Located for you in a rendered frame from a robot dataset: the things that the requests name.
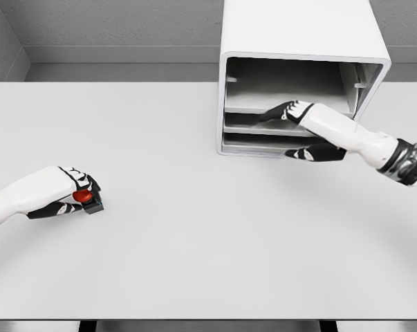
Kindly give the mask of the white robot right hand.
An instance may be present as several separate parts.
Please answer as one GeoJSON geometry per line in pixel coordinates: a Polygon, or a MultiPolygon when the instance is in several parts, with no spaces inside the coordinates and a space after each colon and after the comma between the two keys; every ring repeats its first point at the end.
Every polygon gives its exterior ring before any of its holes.
{"type": "Polygon", "coordinates": [[[362,139],[358,124],[324,104],[299,100],[284,102],[259,117],[260,122],[289,120],[324,139],[324,142],[289,149],[285,156],[312,162],[343,160],[346,153],[360,151],[362,139]]]}

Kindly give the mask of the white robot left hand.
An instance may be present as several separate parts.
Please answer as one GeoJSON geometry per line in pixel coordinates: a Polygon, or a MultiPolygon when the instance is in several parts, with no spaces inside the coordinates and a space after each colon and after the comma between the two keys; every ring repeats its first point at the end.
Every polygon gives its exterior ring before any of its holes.
{"type": "Polygon", "coordinates": [[[73,167],[49,166],[24,178],[24,189],[30,195],[23,213],[29,219],[43,219],[84,211],[73,199],[80,190],[101,191],[90,175],[73,167]]]}

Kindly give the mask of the black load switch red knob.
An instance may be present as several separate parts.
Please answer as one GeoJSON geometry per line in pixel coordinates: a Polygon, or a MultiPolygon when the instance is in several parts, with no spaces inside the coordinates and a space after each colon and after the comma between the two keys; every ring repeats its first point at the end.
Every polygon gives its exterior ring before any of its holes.
{"type": "Polygon", "coordinates": [[[82,205],[87,214],[94,214],[104,210],[98,190],[80,190],[73,192],[73,199],[82,205]]]}

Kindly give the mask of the white tabletop storage cabinet shell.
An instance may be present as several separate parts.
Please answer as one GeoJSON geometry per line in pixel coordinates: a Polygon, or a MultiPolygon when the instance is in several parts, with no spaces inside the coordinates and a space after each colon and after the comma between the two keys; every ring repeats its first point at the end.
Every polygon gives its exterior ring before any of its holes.
{"type": "Polygon", "coordinates": [[[225,0],[218,152],[250,156],[221,151],[229,84],[340,85],[359,120],[390,68],[369,0],[225,0]]]}

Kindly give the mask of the grey cabinet drawer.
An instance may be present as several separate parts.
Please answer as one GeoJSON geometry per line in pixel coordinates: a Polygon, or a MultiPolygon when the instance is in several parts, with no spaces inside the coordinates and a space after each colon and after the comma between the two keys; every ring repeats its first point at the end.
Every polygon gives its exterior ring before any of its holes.
{"type": "Polygon", "coordinates": [[[286,85],[281,82],[237,82],[229,84],[225,100],[228,113],[262,114],[277,105],[299,100],[325,104],[343,114],[352,114],[354,108],[347,101],[340,85],[286,85]]]}
{"type": "Polygon", "coordinates": [[[225,133],[221,151],[226,154],[280,156],[288,149],[299,149],[323,142],[325,142],[323,138],[316,136],[296,137],[225,133]]]}
{"type": "Polygon", "coordinates": [[[253,113],[225,113],[223,130],[226,133],[244,133],[270,136],[314,137],[305,128],[289,120],[259,122],[253,113]]]}

